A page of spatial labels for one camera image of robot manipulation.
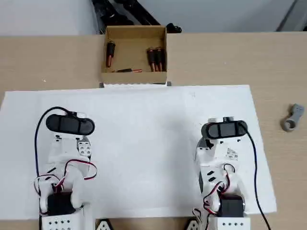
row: mounting hole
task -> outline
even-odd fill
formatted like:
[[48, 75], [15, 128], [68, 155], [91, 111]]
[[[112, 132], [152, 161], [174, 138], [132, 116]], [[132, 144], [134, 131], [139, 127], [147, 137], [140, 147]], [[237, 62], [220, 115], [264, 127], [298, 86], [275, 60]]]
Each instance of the mounting hole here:
[[284, 122], [284, 126], [287, 128], [287, 129], [294, 129], [295, 128], [295, 122], [292, 121], [292, 120], [286, 120]]
[[210, 176], [213, 173], [214, 173], [214, 171], [210, 171], [210, 172], [207, 173], [207, 175]]
[[216, 179], [216, 177], [213, 176], [213, 177], [211, 177], [208, 181], [209, 181], [209, 182], [212, 182], [212, 181], [214, 181], [215, 179]]

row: cardboard box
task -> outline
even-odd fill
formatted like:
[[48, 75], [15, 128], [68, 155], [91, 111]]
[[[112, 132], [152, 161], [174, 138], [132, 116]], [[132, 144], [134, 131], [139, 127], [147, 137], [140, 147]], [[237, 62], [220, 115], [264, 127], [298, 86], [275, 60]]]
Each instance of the cardboard box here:
[[[165, 50], [165, 70], [167, 70], [166, 28], [164, 26], [108, 26], [107, 43], [115, 46], [112, 66], [106, 67], [106, 53], [102, 63], [104, 84], [166, 83], [166, 71], [151, 72], [147, 59], [147, 49], [161, 47]], [[119, 69], [142, 69], [142, 72], [118, 73]]]

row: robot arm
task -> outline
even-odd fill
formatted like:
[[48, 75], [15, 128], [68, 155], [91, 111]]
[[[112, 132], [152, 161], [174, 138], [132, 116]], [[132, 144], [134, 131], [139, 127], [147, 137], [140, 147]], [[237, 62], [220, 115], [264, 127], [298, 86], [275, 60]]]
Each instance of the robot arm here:
[[222, 122], [205, 124], [202, 138], [195, 153], [195, 166], [203, 194], [203, 211], [194, 209], [196, 222], [201, 230], [241, 227], [250, 229], [250, 219], [245, 214], [246, 190], [237, 172], [242, 153], [241, 137], [246, 134], [244, 121], [225, 117]]
[[[94, 229], [94, 219], [88, 215], [83, 197], [86, 180], [97, 174], [97, 168], [90, 162], [92, 148], [87, 137], [94, 131], [94, 123], [84, 114], [65, 110], [50, 115], [46, 126], [54, 139], [42, 169], [45, 173], [34, 181], [40, 197], [42, 229]], [[95, 172], [89, 175], [90, 167]]]

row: light wood tabletop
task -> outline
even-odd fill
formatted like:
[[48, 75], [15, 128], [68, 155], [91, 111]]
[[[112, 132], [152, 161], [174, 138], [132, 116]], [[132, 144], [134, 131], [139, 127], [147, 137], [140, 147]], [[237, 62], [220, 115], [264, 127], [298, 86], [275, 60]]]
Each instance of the light wood tabletop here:
[[[275, 195], [273, 230], [305, 229], [307, 118], [292, 133], [280, 120], [288, 107], [307, 106], [307, 34], [168, 34], [173, 85], [249, 84]], [[5, 91], [98, 88], [104, 36], [0, 37], [0, 101]], [[252, 230], [266, 229], [260, 215]], [[112, 219], [120, 230], [182, 230], [187, 218]], [[0, 221], [1, 230], [36, 230], [38, 222]]]

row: black wire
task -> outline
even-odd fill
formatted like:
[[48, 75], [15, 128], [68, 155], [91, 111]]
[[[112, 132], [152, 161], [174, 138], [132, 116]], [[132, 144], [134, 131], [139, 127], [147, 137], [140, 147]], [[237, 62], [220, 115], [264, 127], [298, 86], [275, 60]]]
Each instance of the black wire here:
[[211, 215], [212, 215], [211, 213], [208, 213], [208, 215], [207, 215], [207, 223], [206, 223], [205, 230], [208, 229], [208, 226], [209, 226], [209, 216], [211, 216]]
[[260, 203], [259, 203], [259, 199], [258, 199], [258, 192], [257, 192], [257, 171], [258, 171], [258, 164], [257, 164], [257, 152], [256, 152], [256, 146], [255, 146], [255, 142], [253, 140], [253, 138], [251, 137], [250, 133], [248, 132], [248, 130], [241, 124], [239, 123], [239, 125], [244, 129], [244, 131], [246, 132], [246, 134], [248, 135], [249, 139], [250, 139], [250, 142], [253, 146], [253, 149], [254, 149], [254, 159], [255, 159], [255, 174], [254, 174], [254, 188], [255, 188], [255, 197], [256, 197], [256, 202], [257, 202], [257, 206], [259, 208], [259, 211], [267, 225], [267, 228], [268, 230], [271, 230], [271, 227], [270, 227], [270, 224], [267, 220], [267, 218], [265, 217], [263, 211], [262, 211], [262, 208], [260, 206]]
[[[46, 110], [43, 115], [40, 117], [38, 123], [37, 123], [37, 126], [36, 126], [36, 130], [35, 130], [35, 136], [34, 136], [34, 151], [35, 151], [35, 168], [36, 168], [36, 175], [37, 177], [39, 177], [39, 168], [38, 168], [38, 156], [37, 156], [37, 134], [38, 134], [38, 130], [39, 130], [39, 127], [40, 127], [40, 124], [42, 123], [44, 117], [46, 116], [47, 113], [49, 113], [50, 111], [52, 110], [55, 110], [55, 109], [60, 109], [60, 110], [63, 110], [65, 111], [66, 113], [70, 113], [70, 111], [68, 111], [67, 109], [65, 108], [62, 108], [62, 107], [59, 107], [59, 106], [55, 106], [55, 107], [52, 107], [48, 110]], [[39, 227], [39, 230], [42, 230], [42, 215], [39, 215], [39, 218], [38, 218], [38, 227]]]
[[231, 166], [232, 169], [233, 169], [233, 171], [234, 171], [234, 173], [236, 172], [236, 168], [235, 168], [232, 164], [229, 164], [229, 163], [224, 164], [224, 166], [223, 166], [224, 170], [226, 170], [226, 169], [225, 169], [225, 166], [226, 166], [226, 165]]

